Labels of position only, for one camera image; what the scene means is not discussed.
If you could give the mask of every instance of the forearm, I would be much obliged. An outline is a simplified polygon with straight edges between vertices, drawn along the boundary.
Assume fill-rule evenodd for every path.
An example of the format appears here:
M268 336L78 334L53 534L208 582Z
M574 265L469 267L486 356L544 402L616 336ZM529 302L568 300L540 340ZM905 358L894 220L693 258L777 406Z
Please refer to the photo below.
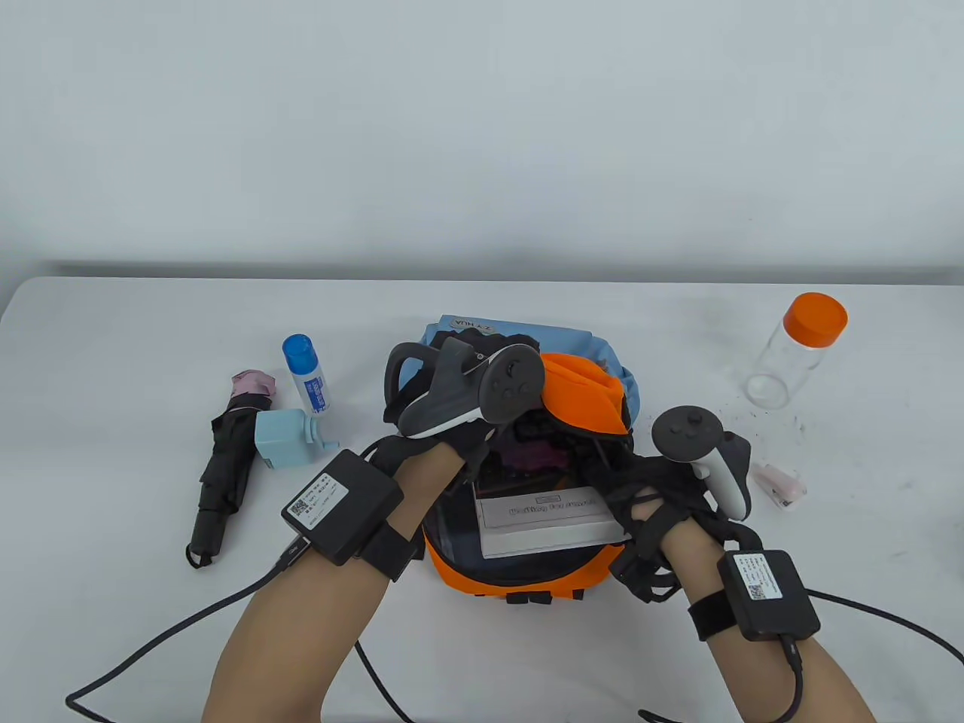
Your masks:
M637 519L655 505L640 506ZM702 527L687 520L663 538L662 550L690 603L723 589L716 563L721 548ZM747 723L776 720L793 698L793 672L778 642L751 642L738 628L708 641L736 708ZM794 723L873 723L873 715L834 659L811 638L798 644L803 659L804 695Z
M446 444L406 461L395 475L405 499L388 523L411 539L461 466ZM215 671L203 723L317 721L335 673L387 588L388 579L362 560L337 567L307 552L241 616Z

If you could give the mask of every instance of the vr controller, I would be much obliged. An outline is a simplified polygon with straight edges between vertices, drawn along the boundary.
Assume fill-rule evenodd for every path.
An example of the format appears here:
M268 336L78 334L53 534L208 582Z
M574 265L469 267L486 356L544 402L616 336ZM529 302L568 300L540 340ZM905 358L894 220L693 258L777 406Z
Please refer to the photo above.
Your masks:
M750 515L750 442L723 429L710 410L675 407L653 422L653 444L666 459L688 462L719 505L719 512L742 522Z
M422 362L433 375L428 391L398 418L403 437L433 437L476 419L493 426L508 424L542 404L546 367L539 352L526 344L509 344L488 357L453 337L441 349L398 344L386 366L386 405L398 395L402 365L409 359Z

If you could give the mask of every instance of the black umbrella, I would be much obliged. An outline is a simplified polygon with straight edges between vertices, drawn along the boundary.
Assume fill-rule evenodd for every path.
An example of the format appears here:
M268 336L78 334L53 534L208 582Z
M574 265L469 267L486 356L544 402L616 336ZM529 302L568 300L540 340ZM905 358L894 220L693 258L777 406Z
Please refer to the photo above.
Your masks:
M214 449L201 475L201 501L194 534L185 554L193 568L211 564L221 551L228 517L237 512L248 488L254 461L254 418L271 409L275 378L249 369L231 378L233 389L225 412L211 420Z

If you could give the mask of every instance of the white wall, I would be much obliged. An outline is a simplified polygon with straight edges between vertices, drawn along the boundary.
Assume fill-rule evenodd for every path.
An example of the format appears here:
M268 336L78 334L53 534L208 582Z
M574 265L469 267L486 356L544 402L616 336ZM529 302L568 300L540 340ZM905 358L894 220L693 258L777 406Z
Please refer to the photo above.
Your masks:
M32 251L14 244L13 234L5 232L0 223L0 316L24 281L49 271Z
M0 199L39 256L72 268L633 278L964 262L961 3L0 13Z

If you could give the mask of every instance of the glass jar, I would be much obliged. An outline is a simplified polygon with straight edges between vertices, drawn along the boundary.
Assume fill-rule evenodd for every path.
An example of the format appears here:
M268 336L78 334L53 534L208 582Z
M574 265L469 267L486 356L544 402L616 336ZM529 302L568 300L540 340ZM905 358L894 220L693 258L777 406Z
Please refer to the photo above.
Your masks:
M847 321L846 309L833 297L816 292L798 296L743 384L747 398L762 409L786 407L840 338Z

